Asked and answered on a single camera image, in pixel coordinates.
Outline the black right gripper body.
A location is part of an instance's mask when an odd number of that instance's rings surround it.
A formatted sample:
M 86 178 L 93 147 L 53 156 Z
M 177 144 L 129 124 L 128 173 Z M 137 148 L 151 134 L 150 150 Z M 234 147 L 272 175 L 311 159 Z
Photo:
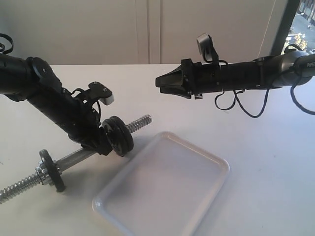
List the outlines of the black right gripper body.
M 204 93 L 221 91 L 221 66 L 215 64 L 194 63 L 191 59 L 181 60 L 182 88 L 181 95 L 191 99 L 192 95 L 201 96 Z

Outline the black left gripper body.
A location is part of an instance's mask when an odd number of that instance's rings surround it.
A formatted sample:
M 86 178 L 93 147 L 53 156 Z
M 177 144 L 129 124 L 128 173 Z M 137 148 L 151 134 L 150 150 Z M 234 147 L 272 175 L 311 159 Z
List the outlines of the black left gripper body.
M 101 155 L 112 151 L 104 128 L 100 127 L 100 113 L 90 105 L 67 104 L 67 128 L 71 140 Z

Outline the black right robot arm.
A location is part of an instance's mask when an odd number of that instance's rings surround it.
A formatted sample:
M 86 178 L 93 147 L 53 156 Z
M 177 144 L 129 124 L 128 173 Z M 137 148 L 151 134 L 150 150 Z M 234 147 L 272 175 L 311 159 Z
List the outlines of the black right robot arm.
M 303 85 L 315 75 L 315 56 L 304 51 L 267 56 L 248 62 L 202 64 L 184 59 L 180 66 L 156 78 L 160 93 L 200 99 L 205 93 L 267 90 Z

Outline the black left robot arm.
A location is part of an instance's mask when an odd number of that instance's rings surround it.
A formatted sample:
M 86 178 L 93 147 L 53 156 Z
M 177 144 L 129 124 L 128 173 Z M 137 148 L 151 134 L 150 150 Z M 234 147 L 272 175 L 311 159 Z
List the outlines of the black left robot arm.
M 15 102 L 28 101 L 68 137 L 99 154 L 112 151 L 106 131 L 100 126 L 101 111 L 94 103 L 109 105 L 113 93 L 99 82 L 87 90 L 75 89 L 76 96 L 62 86 L 50 65 L 38 57 L 20 59 L 0 56 L 0 92 Z

